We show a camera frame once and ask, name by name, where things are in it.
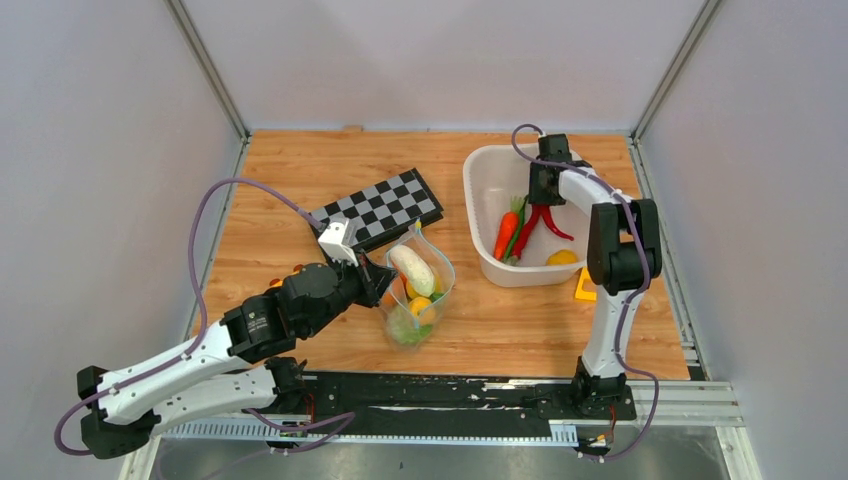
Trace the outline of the red toy chili pepper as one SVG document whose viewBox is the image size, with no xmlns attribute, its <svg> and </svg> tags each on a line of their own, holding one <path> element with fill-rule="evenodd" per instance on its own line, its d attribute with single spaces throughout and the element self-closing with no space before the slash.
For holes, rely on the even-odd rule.
<svg viewBox="0 0 848 480">
<path fill-rule="evenodd" d="M 541 211 L 541 219 L 542 219 L 544 225 L 546 226 L 546 228 L 551 233 L 553 233 L 557 237 L 565 239 L 565 240 L 569 240 L 569 241 L 575 240 L 574 236 L 564 232 L 563 230 L 561 230 L 556 225 L 556 222 L 554 221 L 554 218 L 553 218 L 553 215 L 552 215 L 552 212 L 551 212 L 551 206 L 550 205 L 539 205 L 539 210 Z"/>
</svg>

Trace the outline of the large toy orange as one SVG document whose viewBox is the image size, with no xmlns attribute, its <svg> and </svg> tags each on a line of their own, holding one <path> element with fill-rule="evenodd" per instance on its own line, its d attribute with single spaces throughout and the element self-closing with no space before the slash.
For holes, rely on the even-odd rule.
<svg viewBox="0 0 848 480">
<path fill-rule="evenodd" d="M 398 274 L 383 294 L 380 306 L 382 308 L 393 308 L 398 303 L 406 301 L 405 277 Z"/>
</svg>

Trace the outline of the toy orange carrot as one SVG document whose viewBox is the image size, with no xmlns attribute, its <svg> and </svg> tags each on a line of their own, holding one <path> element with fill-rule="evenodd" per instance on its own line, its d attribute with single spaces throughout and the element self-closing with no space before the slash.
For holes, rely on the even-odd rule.
<svg viewBox="0 0 848 480">
<path fill-rule="evenodd" d="M 493 257 L 498 261 L 506 259 L 512 240 L 523 226 L 525 202 L 522 196 L 512 197 L 509 210 L 501 217 L 493 248 Z"/>
</svg>

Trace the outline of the white toy radish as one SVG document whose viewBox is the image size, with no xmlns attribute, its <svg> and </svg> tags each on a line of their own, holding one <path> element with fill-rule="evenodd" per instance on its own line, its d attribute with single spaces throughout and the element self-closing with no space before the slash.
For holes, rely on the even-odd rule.
<svg viewBox="0 0 848 480">
<path fill-rule="evenodd" d="M 398 245 L 390 249 L 388 255 L 395 269 L 405 276 L 417 292 L 428 297 L 435 291 L 435 275 L 415 250 Z"/>
</svg>

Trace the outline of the yellow toy lemon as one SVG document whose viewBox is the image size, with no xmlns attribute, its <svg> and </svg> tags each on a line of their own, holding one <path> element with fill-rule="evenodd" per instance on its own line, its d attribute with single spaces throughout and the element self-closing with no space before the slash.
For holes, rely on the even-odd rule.
<svg viewBox="0 0 848 480">
<path fill-rule="evenodd" d="M 413 315 L 413 319 L 419 326 L 432 325 L 438 318 L 433 301 L 428 297 L 416 297 L 412 299 L 408 304 L 408 308 Z"/>
</svg>

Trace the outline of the white plastic basket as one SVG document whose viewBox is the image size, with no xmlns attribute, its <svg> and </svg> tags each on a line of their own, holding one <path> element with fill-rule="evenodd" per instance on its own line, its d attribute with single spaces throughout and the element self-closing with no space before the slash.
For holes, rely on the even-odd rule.
<svg viewBox="0 0 848 480">
<path fill-rule="evenodd" d="M 583 173 L 563 172 L 559 193 L 565 205 L 551 206 L 556 225 L 575 237 L 565 240 L 551 233 L 540 218 L 515 265 L 493 257 L 501 217 L 509 210 L 512 197 L 525 197 L 529 191 L 531 162 L 511 145 L 490 145 L 473 151 L 463 167 L 464 193 L 473 245 L 483 275 L 500 287 L 556 285 L 568 281 L 586 266 L 592 207 L 614 203 L 608 187 L 599 183 L 597 172 L 586 167 Z M 569 249 L 579 257 L 571 265 L 547 266 L 548 257 Z"/>
</svg>

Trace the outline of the green toy cabbage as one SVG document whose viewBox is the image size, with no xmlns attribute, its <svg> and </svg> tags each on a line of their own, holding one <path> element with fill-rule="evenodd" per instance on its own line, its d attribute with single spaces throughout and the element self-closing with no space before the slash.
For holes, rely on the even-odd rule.
<svg viewBox="0 0 848 480">
<path fill-rule="evenodd" d="M 394 307 L 386 318 L 389 337 L 401 346 L 413 347 L 426 340 L 432 333 L 432 324 L 414 325 L 411 314 L 401 306 Z"/>
</svg>

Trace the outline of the clear zip top bag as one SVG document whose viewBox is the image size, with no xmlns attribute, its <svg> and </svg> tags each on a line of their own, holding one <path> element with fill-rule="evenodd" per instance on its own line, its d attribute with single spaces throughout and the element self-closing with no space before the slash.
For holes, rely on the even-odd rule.
<svg viewBox="0 0 848 480">
<path fill-rule="evenodd" d="M 397 347 L 416 349 L 434 333 L 448 310 L 456 272 L 448 257 L 415 221 L 384 254 L 397 277 L 381 299 L 386 333 Z"/>
</svg>

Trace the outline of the yellow toy pear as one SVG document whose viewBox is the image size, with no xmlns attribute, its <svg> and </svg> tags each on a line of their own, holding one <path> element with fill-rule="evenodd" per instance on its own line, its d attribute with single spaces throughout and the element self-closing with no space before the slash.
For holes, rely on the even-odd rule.
<svg viewBox="0 0 848 480">
<path fill-rule="evenodd" d="M 414 299 L 416 299 L 416 298 L 424 298 L 424 295 L 422 295 L 422 294 L 420 294 L 419 292 L 417 292 L 417 291 L 414 289 L 414 287 L 413 287 L 411 284 L 409 284 L 409 283 L 406 283 L 406 284 L 405 284 L 405 292 L 406 292 L 406 296 L 407 296 L 407 299 L 408 299 L 408 300 L 414 300 Z M 439 298 L 441 298 L 443 295 L 444 295 L 444 293 L 443 293 L 443 292 L 438 291 L 438 290 L 435 290 L 435 291 L 434 291 L 431 295 L 429 295 L 429 296 L 428 296 L 428 299 L 429 299 L 431 302 L 435 302 L 435 301 L 437 301 Z"/>
</svg>

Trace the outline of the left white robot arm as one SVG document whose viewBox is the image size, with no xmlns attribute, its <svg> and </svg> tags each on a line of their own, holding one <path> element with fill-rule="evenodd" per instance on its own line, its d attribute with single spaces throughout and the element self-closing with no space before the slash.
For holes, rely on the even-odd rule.
<svg viewBox="0 0 848 480">
<path fill-rule="evenodd" d="M 81 440 L 98 459 L 126 455 L 174 426 L 248 409 L 298 411 L 303 364 L 289 357 L 352 305 L 373 308 L 398 273 L 358 252 L 357 265 L 311 263 L 246 299 L 203 335 L 120 370 L 77 374 L 88 413 Z"/>
</svg>

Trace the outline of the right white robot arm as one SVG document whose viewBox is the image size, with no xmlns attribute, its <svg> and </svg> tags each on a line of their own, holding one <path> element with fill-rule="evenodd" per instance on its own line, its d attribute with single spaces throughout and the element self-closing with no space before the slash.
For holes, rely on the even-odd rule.
<svg viewBox="0 0 848 480">
<path fill-rule="evenodd" d="M 563 134 L 542 135 L 531 164 L 531 197 L 563 200 L 589 217 L 586 267 L 597 288 L 590 339 L 565 398 L 578 415 L 612 412 L 627 395 L 626 352 L 635 313 L 662 270 L 658 212 L 576 159 Z"/>
</svg>

